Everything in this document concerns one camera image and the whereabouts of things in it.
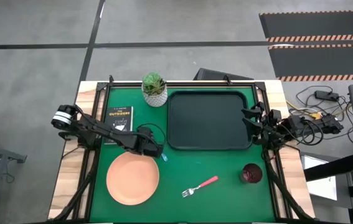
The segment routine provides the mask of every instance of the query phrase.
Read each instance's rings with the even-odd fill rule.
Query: red cup
[[[243,183],[256,184],[262,179],[262,170],[256,164],[247,164],[240,173],[240,180]]]

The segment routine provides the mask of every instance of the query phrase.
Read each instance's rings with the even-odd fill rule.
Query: white pot
[[[165,85],[164,91],[162,91],[161,94],[155,95],[155,96],[149,96],[147,93],[145,93],[143,91],[143,84],[141,85],[141,91],[143,92],[144,100],[146,100],[148,105],[153,107],[162,106],[163,104],[166,103],[166,100],[168,99],[168,92],[166,89],[166,85]]]

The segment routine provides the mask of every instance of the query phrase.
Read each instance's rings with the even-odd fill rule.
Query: orange plate
[[[110,195],[124,205],[137,205],[150,198],[159,181],[158,166],[153,158],[130,152],[119,155],[107,172]]]

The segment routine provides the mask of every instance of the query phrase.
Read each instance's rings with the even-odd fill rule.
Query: white paper
[[[327,161],[322,161],[310,156],[304,156],[304,169],[310,167],[326,164]],[[327,177],[324,179],[314,180],[306,183],[308,185],[309,193],[325,197],[332,200],[337,200],[336,177]]]

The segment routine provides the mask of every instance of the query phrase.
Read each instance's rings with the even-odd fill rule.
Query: orange striped tape
[[[319,45],[292,45],[292,46],[269,46],[271,49],[303,49],[303,48],[330,48],[330,47],[353,47],[353,44],[319,44]]]
[[[330,12],[353,12],[353,10],[313,11],[313,12],[264,12],[264,13],[259,13],[259,16],[275,15],[275,14],[310,14],[310,13],[330,13]]]
[[[277,77],[283,82],[301,82],[301,81],[339,81],[353,80],[353,75],[297,75],[287,77]]]
[[[344,35],[309,35],[294,37],[268,37],[269,42],[299,42],[299,41],[327,41],[327,40],[353,40],[353,34]]]

